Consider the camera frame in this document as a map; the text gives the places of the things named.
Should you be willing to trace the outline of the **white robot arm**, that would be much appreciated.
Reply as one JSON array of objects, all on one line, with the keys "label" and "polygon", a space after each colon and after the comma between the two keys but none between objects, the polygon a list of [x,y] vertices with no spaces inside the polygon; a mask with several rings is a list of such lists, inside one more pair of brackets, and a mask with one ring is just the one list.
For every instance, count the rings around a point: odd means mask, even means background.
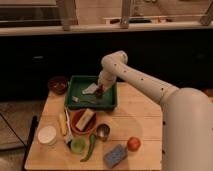
[{"label": "white robot arm", "polygon": [[213,102],[195,88],[178,88],[127,65],[117,51],[101,60],[98,84],[105,90],[121,78],[161,107],[161,171],[213,171]]}]

